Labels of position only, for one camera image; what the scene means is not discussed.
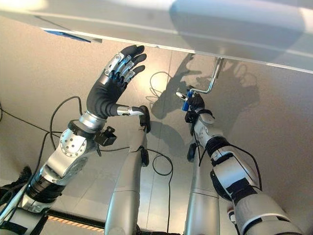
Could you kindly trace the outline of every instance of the wire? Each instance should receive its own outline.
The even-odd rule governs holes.
[[[199,161],[199,167],[201,166],[201,162],[202,162],[202,159],[203,159],[203,157],[204,157],[204,154],[205,154],[205,152],[207,151],[207,146],[204,148],[204,151],[203,151],[203,153],[202,153],[202,155],[201,155],[201,158],[200,158],[200,161]]]
[[[239,232],[239,229],[238,229],[238,225],[237,225],[237,224],[235,224],[235,229],[236,229],[236,231],[237,231],[237,235],[240,235],[240,232]]]
[[[116,148],[116,149],[109,149],[109,150],[100,149],[100,151],[101,151],[101,152],[113,152],[113,151],[118,151],[118,150],[127,149],[127,148],[129,148],[129,147]]]
[[[100,151],[101,152],[112,152],[112,151],[118,151],[118,150],[127,149],[127,148],[129,148],[129,147],[122,147],[122,148],[109,149],[109,150],[101,149]],[[147,150],[158,154],[158,156],[156,156],[153,159],[153,161],[152,161],[152,168],[156,172],[156,174],[161,175],[161,176],[168,176],[169,174],[171,174],[170,180],[168,181],[169,194],[168,194],[168,217],[167,217],[167,229],[166,229],[166,232],[168,233],[169,225],[170,225],[170,216],[171,216],[171,210],[170,210],[170,208],[171,208],[171,181],[172,181],[173,173],[174,173],[173,162],[172,162],[172,160],[169,157],[167,157],[166,155],[164,155],[164,154],[162,154],[162,153],[160,153],[160,152],[158,152],[156,150],[149,149],[149,148],[147,148]],[[160,172],[158,172],[156,170],[156,168],[155,168],[155,161],[159,157],[164,157],[170,163],[171,170],[168,173],[162,174],[162,173],[160,173]]]
[[[1,104],[0,104],[0,109],[1,109],[1,118],[0,118],[0,120],[2,120],[2,115],[3,115],[3,113],[5,113],[5,114],[8,114],[9,116],[11,116],[11,117],[17,119],[17,120],[20,120],[20,121],[22,121],[22,122],[25,122],[25,123],[27,123],[27,124],[29,124],[29,125],[31,125],[31,126],[33,126],[33,127],[36,127],[36,128],[38,128],[38,129],[40,129],[40,130],[42,130],[42,131],[49,132],[48,130],[45,130],[45,129],[43,129],[43,128],[41,128],[41,127],[35,125],[35,124],[32,124],[32,123],[30,123],[30,122],[28,122],[28,121],[25,121],[25,120],[23,120],[23,119],[21,119],[21,118],[19,118],[19,117],[17,117],[17,116],[14,116],[13,114],[10,114],[9,112],[5,111],[5,110],[1,107]]]
[[[53,140],[53,137],[52,137],[52,124],[53,124],[53,119],[54,119],[54,116],[56,115],[56,113],[58,112],[58,110],[60,109],[60,107],[62,105],[64,105],[66,102],[68,102],[69,100],[71,99],[78,99],[78,105],[79,105],[79,113],[80,115],[83,115],[83,112],[82,112],[82,101],[80,99],[79,96],[75,95],[75,96],[72,96],[70,98],[67,98],[66,100],[62,101],[59,106],[54,110],[52,116],[51,116],[51,120],[50,120],[50,125],[49,125],[49,133],[50,133],[50,139],[51,139],[51,144],[52,144],[52,147],[54,150],[56,150],[56,147],[55,147],[55,143],[54,143],[54,140]]]
[[[197,141],[197,138],[196,138],[196,132],[195,132],[195,125],[194,125],[194,124],[193,124],[193,130],[194,130],[194,137],[195,137],[195,142],[196,142],[196,145],[197,145],[197,149],[198,149],[198,156],[199,156],[199,166],[200,166],[200,162],[201,162],[201,158],[200,158],[200,149],[199,149],[198,141]]]
[[[2,121],[2,117],[3,117],[3,110],[2,110],[1,102],[0,102],[0,110],[1,110],[1,117],[0,117],[0,122],[1,122]]]
[[[80,115],[83,114],[83,112],[82,112],[82,103],[81,103],[80,97],[79,97],[79,96],[72,96],[72,97],[70,97],[70,98],[64,100],[62,103],[60,103],[60,105],[58,105],[58,107],[54,110],[54,112],[53,112],[53,114],[52,114],[52,116],[51,116],[51,119],[50,119],[49,131],[47,131],[47,130],[45,130],[45,129],[43,129],[43,128],[41,128],[41,127],[35,125],[35,124],[32,124],[32,123],[30,123],[30,122],[28,122],[28,121],[25,121],[25,120],[23,120],[23,119],[21,119],[21,118],[19,118],[19,117],[16,117],[16,116],[14,116],[14,115],[12,115],[12,114],[6,112],[5,110],[2,109],[1,104],[0,104],[0,109],[1,109],[0,121],[2,120],[2,115],[3,115],[3,112],[4,112],[4,113],[10,115],[10,116],[13,117],[13,118],[16,118],[16,119],[18,119],[18,120],[20,120],[20,121],[23,121],[23,122],[25,122],[25,123],[27,123],[27,124],[33,126],[33,127],[36,127],[36,128],[38,128],[38,129],[43,130],[43,131],[46,132],[45,135],[44,135],[43,142],[42,142],[42,146],[41,146],[41,150],[40,150],[40,154],[39,154],[39,157],[38,157],[38,161],[37,161],[37,165],[36,165],[35,171],[33,172],[33,174],[31,175],[31,177],[30,177],[29,180],[27,181],[26,187],[24,188],[24,190],[23,190],[23,192],[22,192],[22,194],[21,194],[21,196],[20,196],[20,198],[19,198],[19,200],[18,200],[16,206],[14,207],[14,209],[13,209],[13,211],[12,211],[12,213],[11,213],[9,219],[6,220],[6,221],[4,221],[4,222],[0,225],[0,227],[2,227],[4,223],[7,223],[7,222],[9,222],[9,221],[12,219],[14,213],[16,212],[16,210],[17,210],[17,208],[18,208],[18,206],[19,206],[19,204],[20,204],[20,202],[21,202],[21,200],[22,200],[23,195],[25,194],[25,192],[26,192],[26,190],[27,190],[27,187],[30,185],[30,182],[31,182],[32,179],[34,178],[34,176],[35,176],[35,174],[36,174],[36,172],[37,172],[37,170],[38,170],[38,168],[39,168],[39,165],[40,165],[40,161],[41,161],[43,149],[44,149],[44,146],[45,146],[45,140],[46,140],[46,137],[48,136],[48,134],[50,135],[50,140],[51,140],[52,147],[54,148],[54,150],[56,149],[55,143],[54,143],[54,141],[53,141],[53,136],[57,136],[57,135],[55,135],[54,133],[59,133],[59,134],[61,134],[62,132],[59,132],[59,131],[52,131],[52,125],[53,125],[54,116],[56,115],[56,113],[58,112],[58,110],[61,108],[61,106],[62,106],[63,104],[65,104],[66,102],[68,102],[69,100],[74,99],[74,98],[78,99],[79,113],[80,113]],[[198,148],[198,151],[199,151],[199,145],[198,145],[196,136],[195,136],[195,140],[196,140],[197,148]],[[112,152],[112,151],[118,151],[118,150],[123,150],[123,149],[127,149],[127,148],[129,148],[129,147],[122,147],[122,148],[110,149],[110,150],[100,149],[100,151],[101,151],[101,152]],[[167,157],[166,155],[164,155],[164,154],[162,154],[162,153],[160,153],[160,152],[158,152],[158,151],[156,151],[156,150],[153,150],[153,149],[147,149],[147,150],[159,154],[158,156],[156,156],[156,157],[154,158],[154,160],[153,160],[153,162],[152,162],[153,170],[154,170],[158,175],[162,175],[162,176],[167,176],[167,175],[171,174],[170,180],[169,180],[169,182],[168,182],[168,187],[169,187],[168,220],[167,220],[167,233],[168,233],[168,230],[169,230],[169,222],[170,222],[170,206],[171,206],[171,180],[172,180],[172,178],[173,178],[173,173],[174,173],[173,162],[172,162],[172,160],[171,160],[169,157]],[[168,173],[166,173],[166,174],[162,174],[162,173],[160,173],[160,172],[158,172],[158,171],[156,170],[156,168],[155,168],[155,166],[154,166],[154,162],[155,162],[155,160],[156,160],[157,158],[159,158],[159,157],[164,157],[164,158],[170,163],[170,165],[171,165],[171,170],[170,170],[170,172],[168,172]],[[8,206],[9,204],[10,204],[9,202],[6,204],[6,206],[3,208],[3,210],[1,211],[1,213],[7,208],[7,206]]]
[[[13,211],[12,211],[10,217],[8,218],[8,220],[4,221],[1,226],[3,226],[4,223],[10,222],[10,220],[12,219],[12,217],[13,217],[14,213],[16,212],[17,208],[19,207],[19,204],[21,203],[21,200],[22,200],[22,198],[23,198],[23,196],[24,196],[24,194],[25,194],[25,192],[26,192],[28,186],[30,185],[31,181],[33,180],[33,178],[34,178],[34,176],[35,176],[35,174],[36,174],[36,172],[37,172],[37,170],[38,170],[38,168],[39,168],[39,165],[40,165],[40,161],[41,161],[41,158],[42,158],[42,155],[43,155],[44,146],[45,146],[45,140],[46,140],[48,134],[49,134],[49,132],[46,132],[45,135],[44,135],[44,139],[43,139],[43,142],[42,142],[42,144],[41,144],[41,148],[40,148],[40,153],[39,153],[39,156],[38,156],[37,164],[36,164],[36,167],[35,167],[35,170],[34,170],[33,174],[32,174],[32,175],[30,176],[30,178],[28,179],[28,181],[27,181],[27,183],[26,183],[26,187],[23,189],[23,191],[22,191],[22,193],[21,193],[21,196],[20,196],[20,198],[19,198],[17,204],[15,205],[15,207],[14,207],[14,209],[13,209]],[[2,210],[2,212],[6,209],[6,207],[7,207],[9,204],[10,204],[9,202],[6,204],[6,206],[5,206],[5,208]]]
[[[232,147],[234,147],[234,148],[239,149],[240,151],[242,151],[242,152],[244,152],[244,153],[248,154],[248,155],[249,155],[249,156],[253,159],[254,164],[255,164],[256,171],[258,172],[259,187],[260,187],[260,188],[259,188],[259,190],[261,190],[261,191],[262,191],[262,179],[261,179],[261,173],[260,173],[260,169],[259,169],[258,162],[255,160],[254,156],[253,156],[251,153],[249,153],[248,151],[245,151],[244,149],[242,149],[242,148],[240,148],[240,147],[237,147],[237,146],[235,146],[235,145],[233,145],[233,144],[229,144],[229,146],[232,146]]]

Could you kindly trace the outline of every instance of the black clamp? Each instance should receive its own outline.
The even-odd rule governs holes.
[[[112,145],[117,138],[116,135],[113,134],[114,132],[115,129],[113,127],[108,126],[104,132],[99,131],[96,133],[94,141],[103,147]]]
[[[107,129],[104,132],[101,131],[93,131],[89,128],[87,128],[84,125],[80,125],[80,123],[75,123],[76,120],[71,120],[69,124],[67,125],[68,128],[78,136],[82,136],[86,139],[94,139],[95,142],[100,144],[101,146],[109,146],[114,143],[116,140],[116,135],[113,134],[115,132],[115,129],[113,127],[108,126]]]

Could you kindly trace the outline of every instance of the black rubber cover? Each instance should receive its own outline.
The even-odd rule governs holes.
[[[230,145],[229,142],[223,136],[216,136],[211,138],[207,143],[205,148],[207,149],[207,153],[211,157],[212,154],[218,150],[219,148]]]
[[[49,182],[40,174],[36,174],[27,188],[26,193],[32,199],[42,202],[50,203],[54,202],[55,199],[61,195],[61,192],[65,186],[56,185]]]
[[[147,127],[147,133],[151,131],[151,123],[150,123],[150,114],[149,109],[147,106],[141,105],[140,109],[144,112],[145,115],[140,115],[140,126],[146,126]]]
[[[106,119],[117,115],[117,100],[123,89],[109,80],[106,84],[96,81],[87,98],[87,110],[97,117]]]

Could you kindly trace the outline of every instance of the robotic hand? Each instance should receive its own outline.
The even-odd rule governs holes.
[[[130,46],[109,61],[88,95],[87,110],[90,114],[102,119],[117,115],[143,114],[137,107],[116,104],[129,82],[144,71],[144,65],[134,68],[147,58],[146,54],[142,54],[143,51],[144,46]]]
[[[116,103],[131,79],[145,69],[144,65],[134,68],[146,59],[143,51],[144,46],[124,48],[105,66],[88,95],[88,110],[79,120],[69,122],[68,129],[60,136],[57,149],[33,176],[30,184],[24,186],[0,214],[1,234],[40,233],[47,220],[47,210],[52,207],[66,185],[82,170],[99,144],[111,145],[116,139],[113,128],[107,127],[102,131],[108,117],[139,115],[141,128],[137,142],[131,145],[131,152],[140,156],[140,166],[149,163],[147,154],[145,161],[141,160],[141,153],[145,153],[145,135],[150,131],[148,108]]]

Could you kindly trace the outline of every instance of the silver cylinder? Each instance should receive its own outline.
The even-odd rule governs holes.
[[[110,200],[105,235],[133,235],[137,225],[141,152],[130,152],[120,170]]]
[[[215,192],[209,172],[209,161],[199,165],[198,153],[194,158],[194,173],[190,189],[185,235],[220,234],[219,196]]]

